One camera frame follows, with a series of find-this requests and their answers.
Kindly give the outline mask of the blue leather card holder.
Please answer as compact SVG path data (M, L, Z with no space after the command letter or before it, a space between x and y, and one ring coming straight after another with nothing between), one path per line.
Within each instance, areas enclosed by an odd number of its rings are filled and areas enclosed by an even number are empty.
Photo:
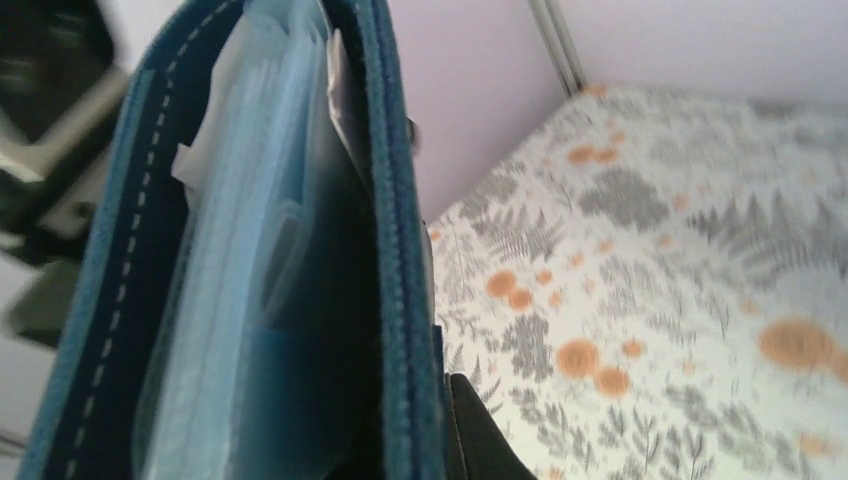
M22 479L443 479L383 1L188 1L142 57Z

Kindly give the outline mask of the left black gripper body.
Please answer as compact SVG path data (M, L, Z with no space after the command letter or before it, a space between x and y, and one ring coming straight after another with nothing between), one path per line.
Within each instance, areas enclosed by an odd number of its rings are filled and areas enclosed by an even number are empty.
M128 84L97 1L1 5L1 248L35 268L3 323L58 344Z

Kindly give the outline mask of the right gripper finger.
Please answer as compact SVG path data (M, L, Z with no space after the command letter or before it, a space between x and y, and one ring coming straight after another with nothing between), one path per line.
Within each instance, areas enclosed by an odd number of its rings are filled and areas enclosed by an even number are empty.
M447 478L535 479L462 374L447 375Z

